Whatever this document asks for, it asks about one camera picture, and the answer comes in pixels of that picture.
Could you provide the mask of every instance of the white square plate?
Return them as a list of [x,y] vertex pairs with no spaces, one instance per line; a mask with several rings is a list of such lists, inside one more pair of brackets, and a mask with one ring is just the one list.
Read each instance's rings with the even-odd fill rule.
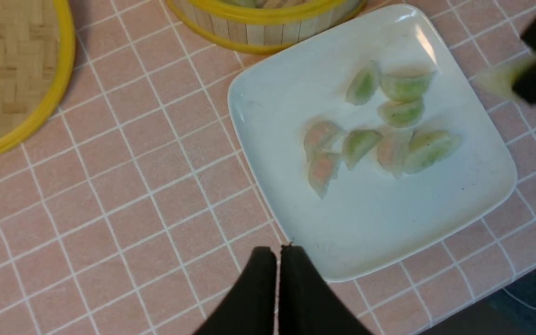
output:
[[[436,70],[417,133],[443,129],[463,143],[450,158],[419,174],[394,179],[372,150],[320,200],[307,182],[302,138],[308,121],[391,129],[376,108],[347,104],[345,91],[368,60],[382,72]],[[381,269],[481,218],[516,185],[516,168],[485,109],[427,17],[389,6],[323,32],[241,73],[229,110],[249,166],[287,237],[304,246],[330,281]]]

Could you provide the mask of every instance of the yellow rim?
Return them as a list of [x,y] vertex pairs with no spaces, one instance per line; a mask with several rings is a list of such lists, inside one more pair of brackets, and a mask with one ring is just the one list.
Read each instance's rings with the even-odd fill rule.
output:
[[59,55],[55,78],[38,107],[17,128],[0,138],[0,154],[19,145],[45,123],[59,105],[72,77],[76,38],[68,0],[53,0],[59,25]]
[[319,16],[344,3],[345,0],[312,0],[299,6],[275,9],[245,8],[225,4],[219,0],[189,0],[189,2],[208,13],[247,25],[283,25]]
[[[348,21],[349,19],[355,17],[363,8],[364,4],[366,4],[367,0],[364,0],[361,2],[359,6],[347,17],[345,17],[340,23]],[[170,8],[173,13],[179,18],[187,27],[189,27],[191,30],[196,32],[196,34],[199,34],[203,38],[206,38],[210,42],[220,45],[221,47],[226,47],[230,50],[240,51],[241,53],[246,54],[255,54],[255,55],[272,55],[274,53],[277,53],[279,51],[282,51],[284,49],[287,49],[287,47],[291,47],[295,45],[296,43],[292,44],[283,44],[283,45],[249,45],[249,44],[240,44],[235,43],[230,40],[225,40],[224,38],[220,38],[219,36],[216,36],[215,34],[211,34],[207,32],[206,30],[200,28],[200,26],[196,25],[194,22],[192,22],[190,19],[188,19],[183,13],[179,11],[177,7],[173,4],[171,0],[167,0],[167,6]],[[275,10],[275,9],[251,9],[251,10]]]

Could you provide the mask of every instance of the steamed dumpling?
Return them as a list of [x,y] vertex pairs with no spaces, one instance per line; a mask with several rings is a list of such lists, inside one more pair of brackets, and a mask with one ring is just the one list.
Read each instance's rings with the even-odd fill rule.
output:
[[307,180],[320,199],[324,199],[330,180],[338,177],[340,162],[341,155],[334,153],[321,153],[311,162]]
[[486,68],[477,74],[475,81],[484,89],[504,99],[520,102],[512,86],[518,78],[536,64],[536,54],[508,61],[496,67]]
[[390,99],[398,102],[415,101],[429,89],[435,72],[415,77],[397,77],[383,74],[380,84],[383,93]]
[[351,132],[342,145],[342,158],[349,170],[353,170],[357,163],[382,140],[378,132],[371,130],[356,130]]
[[412,127],[421,121],[425,105],[423,98],[418,98],[406,104],[384,104],[378,108],[381,119],[389,126],[395,128]]
[[415,136],[404,159],[404,172],[416,174],[438,161],[450,157],[462,143],[462,137],[447,131],[434,131]]
[[355,75],[351,85],[347,89],[346,102],[361,106],[374,96],[379,87],[378,63],[370,60],[368,65]]
[[402,176],[404,158],[409,154],[409,142],[413,131],[406,130],[389,134],[378,144],[378,163],[394,178]]
[[303,140],[307,161],[312,161],[324,150],[330,150],[342,133],[343,130],[332,121],[320,121],[312,125]]

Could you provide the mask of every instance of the white cable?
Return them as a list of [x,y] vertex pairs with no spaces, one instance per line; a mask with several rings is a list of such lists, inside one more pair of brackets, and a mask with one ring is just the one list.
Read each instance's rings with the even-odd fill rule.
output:
[[506,290],[505,288],[502,288],[502,291],[504,291],[504,293],[506,293],[509,297],[511,297],[512,299],[514,299],[515,301],[519,302],[521,305],[523,305],[524,307],[526,308],[530,308],[532,310],[536,310],[536,307],[533,307],[527,303],[525,303],[524,301],[521,301],[521,299],[518,299],[517,297],[515,297],[512,293],[508,292],[508,290]]

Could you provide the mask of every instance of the bamboo steamer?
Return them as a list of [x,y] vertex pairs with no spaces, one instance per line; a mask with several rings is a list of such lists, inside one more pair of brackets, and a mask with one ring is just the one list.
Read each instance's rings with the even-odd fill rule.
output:
[[255,0],[257,8],[221,0],[166,0],[200,36],[249,54],[273,54],[355,16],[367,0]]
[[0,0],[0,154],[57,108],[72,76],[74,36],[68,0]]

